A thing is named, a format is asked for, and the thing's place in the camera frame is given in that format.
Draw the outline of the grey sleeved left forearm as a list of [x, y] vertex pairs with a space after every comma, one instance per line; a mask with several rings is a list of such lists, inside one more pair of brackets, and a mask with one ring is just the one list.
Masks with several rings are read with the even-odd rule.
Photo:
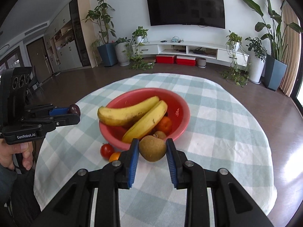
[[1, 225], [31, 226], [41, 213], [35, 198], [35, 170], [18, 174], [1, 166]]

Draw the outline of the person's left hand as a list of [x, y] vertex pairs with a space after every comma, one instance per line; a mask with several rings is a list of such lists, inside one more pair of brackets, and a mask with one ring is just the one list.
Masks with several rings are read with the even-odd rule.
[[4, 139], [1, 139], [0, 145], [0, 162], [4, 168], [14, 169], [13, 155], [22, 155], [22, 165], [26, 170], [30, 170], [33, 166], [33, 144], [32, 142], [24, 142], [21, 144], [8, 145]]

